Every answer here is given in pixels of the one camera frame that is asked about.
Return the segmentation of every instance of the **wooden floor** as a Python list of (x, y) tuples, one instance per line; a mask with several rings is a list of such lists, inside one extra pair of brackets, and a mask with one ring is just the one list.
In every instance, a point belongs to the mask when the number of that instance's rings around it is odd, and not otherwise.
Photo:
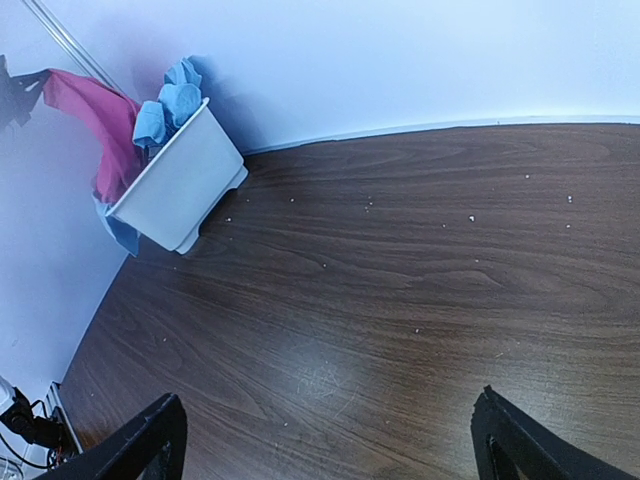
[(192, 252), (145, 242), (113, 284), (63, 384), (87, 446), (173, 391), (185, 479), (473, 479), (491, 384), (640, 475), (640, 128), (247, 163)]

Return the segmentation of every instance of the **white wall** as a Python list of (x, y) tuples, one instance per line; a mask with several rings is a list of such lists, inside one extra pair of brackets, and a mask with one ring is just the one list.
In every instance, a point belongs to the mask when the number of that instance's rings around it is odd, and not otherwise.
[[(14, 74), (75, 71), (17, 0), (0, 8), (0, 45)], [(62, 380), (125, 255), (90, 197), (99, 143), (42, 101), (32, 116), (0, 134), (0, 375), (37, 399)]]
[(206, 56), (243, 150), (399, 126), (640, 114), (637, 0), (46, 0), (132, 96)]

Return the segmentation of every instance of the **pink cloth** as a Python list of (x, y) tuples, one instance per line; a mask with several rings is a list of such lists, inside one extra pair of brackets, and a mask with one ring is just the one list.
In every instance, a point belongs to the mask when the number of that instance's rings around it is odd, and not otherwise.
[(103, 146), (96, 190), (115, 203), (144, 169), (142, 150), (132, 143), (140, 105), (98, 80), (51, 70), (44, 102), (84, 121)]

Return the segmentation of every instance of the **blue rag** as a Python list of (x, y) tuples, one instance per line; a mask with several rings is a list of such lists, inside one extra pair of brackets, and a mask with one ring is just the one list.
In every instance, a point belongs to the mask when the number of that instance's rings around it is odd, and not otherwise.
[(92, 195), (93, 201), (96, 204), (96, 211), (98, 212), (98, 217), (100, 217), (100, 221), (104, 228), (109, 232), (116, 242), (122, 245), (127, 252), (129, 252), (134, 257), (138, 256), (138, 252), (140, 250), (140, 232), (138, 232), (135, 228), (126, 223), (121, 222), (113, 217), (107, 217), (107, 210), (109, 210), (110, 205), (106, 203), (102, 203), (99, 199)]
[(183, 58), (180, 63), (174, 65), (164, 74), (164, 83), (172, 85), (183, 85), (190, 83), (200, 88), (202, 83), (202, 75), (196, 72), (193, 63), (188, 58)]
[(146, 101), (136, 118), (133, 143), (141, 148), (160, 147), (169, 141), (164, 110), (158, 102)]
[(158, 100), (164, 107), (167, 127), (169, 130), (177, 130), (187, 123), (187, 120), (200, 108), (202, 92), (190, 83), (182, 85), (167, 83), (160, 90)]

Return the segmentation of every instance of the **white plastic bin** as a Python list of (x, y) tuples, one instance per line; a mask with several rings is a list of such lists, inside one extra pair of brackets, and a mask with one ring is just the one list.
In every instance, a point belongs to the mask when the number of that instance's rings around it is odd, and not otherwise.
[(108, 212), (167, 250), (185, 254), (202, 221), (248, 171), (205, 98)]

